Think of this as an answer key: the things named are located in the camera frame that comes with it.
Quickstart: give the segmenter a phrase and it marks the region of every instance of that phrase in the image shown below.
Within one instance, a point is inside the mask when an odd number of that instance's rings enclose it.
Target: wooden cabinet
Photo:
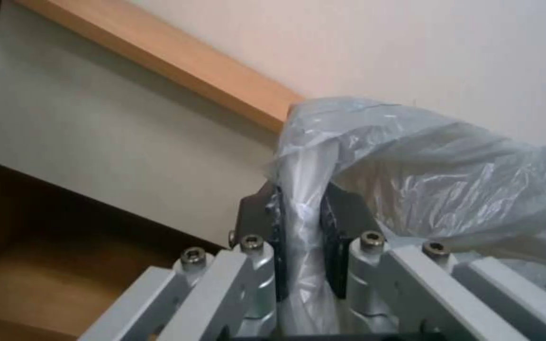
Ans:
[[[140,41],[132,58],[127,39],[79,32],[142,66],[22,6],[59,21],[74,4],[0,2],[0,340],[76,339],[148,266],[171,266],[189,246],[219,250],[239,199],[264,182],[280,112],[300,98],[196,42],[202,61],[241,75],[204,64],[195,78],[191,60],[185,84],[145,65]],[[187,42],[175,34],[169,48]],[[172,52],[158,58],[182,67],[187,54]]]

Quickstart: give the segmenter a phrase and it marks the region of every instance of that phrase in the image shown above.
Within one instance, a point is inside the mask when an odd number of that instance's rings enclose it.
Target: wooden shelf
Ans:
[[[15,0],[274,132],[303,97],[123,0]]]
[[[171,267],[189,246],[220,249],[2,167],[0,216],[2,341],[74,340],[148,266]]]
[[[149,265],[172,263],[106,233],[18,242],[0,256],[0,320],[78,337]]]

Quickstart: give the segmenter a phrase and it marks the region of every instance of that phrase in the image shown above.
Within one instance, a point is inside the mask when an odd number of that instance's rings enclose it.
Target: machine part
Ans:
[[[275,184],[267,182],[256,194],[241,199],[236,228],[233,233],[229,233],[230,248],[234,248],[241,238],[250,234],[260,235],[265,242],[273,247],[277,302],[281,302],[288,296],[286,229],[283,209],[281,190]]]
[[[271,335],[276,327],[277,311],[273,311],[261,319],[244,318],[236,337],[266,337]]]
[[[361,335],[297,335],[287,336],[284,341],[446,341],[446,338],[438,332],[409,334],[361,334]],[[278,341],[275,337],[264,339],[262,337],[234,337],[232,341]]]
[[[213,261],[213,255],[202,248],[193,247],[182,251],[172,269],[183,275],[189,283],[189,287],[193,288]]]
[[[365,231],[349,245],[346,303],[352,332],[396,332],[392,313],[377,292],[375,282],[381,274],[377,267],[389,249],[377,231]]]
[[[150,266],[79,340],[146,340],[167,323],[188,293],[183,276]]]
[[[450,248],[441,242],[432,240],[423,242],[422,252],[448,274],[452,272],[453,267],[458,263],[456,257],[451,254]]]
[[[241,238],[241,252],[245,252],[247,254],[262,254],[263,247],[263,238],[257,234],[249,234]]]
[[[236,245],[237,242],[236,242],[235,230],[230,230],[229,231],[228,243],[229,243],[229,247],[231,249],[234,248],[234,246]]]
[[[546,340],[546,291],[492,257],[461,264],[452,275],[526,337]]]
[[[450,340],[526,340],[416,247],[385,252],[377,289],[400,332],[439,330]]]
[[[245,254],[220,251],[158,340],[212,341],[235,335],[254,299],[254,278]]]
[[[385,236],[377,231],[366,231],[359,237],[359,248],[366,253],[381,255],[385,246]]]
[[[355,193],[329,183],[321,200],[326,279],[336,297],[346,297],[349,244],[365,231],[380,232],[366,202]]]
[[[239,335],[269,335],[277,326],[273,247],[268,242],[264,242],[259,235],[246,235],[234,247],[234,251],[244,252],[252,261],[256,282],[256,292]]]

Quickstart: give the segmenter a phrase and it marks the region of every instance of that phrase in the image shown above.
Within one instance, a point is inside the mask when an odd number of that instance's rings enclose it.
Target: hex socket screw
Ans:
[[[240,249],[241,252],[250,254],[250,253],[261,253],[263,252],[264,240],[257,234],[245,235],[240,240]]]
[[[206,251],[197,246],[185,249],[180,254],[180,263],[185,270],[202,268],[206,266]]]
[[[431,240],[423,242],[422,252],[432,260],[445,259],[450,256],[450,248],[448,246]]]
[[[385,246],[385,236],[377,231],[365,231],[359,237],[359,246],[364,252],[381,251]]]

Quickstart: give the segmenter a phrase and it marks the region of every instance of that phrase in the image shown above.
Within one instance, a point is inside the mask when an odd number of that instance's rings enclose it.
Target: gray panel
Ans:
[[[452,274],[480,300],[533,340],[546,340],[546,291],[487,257]]]
[[[24,7],[0,9],[0,164],[226,245],[275,136]]]

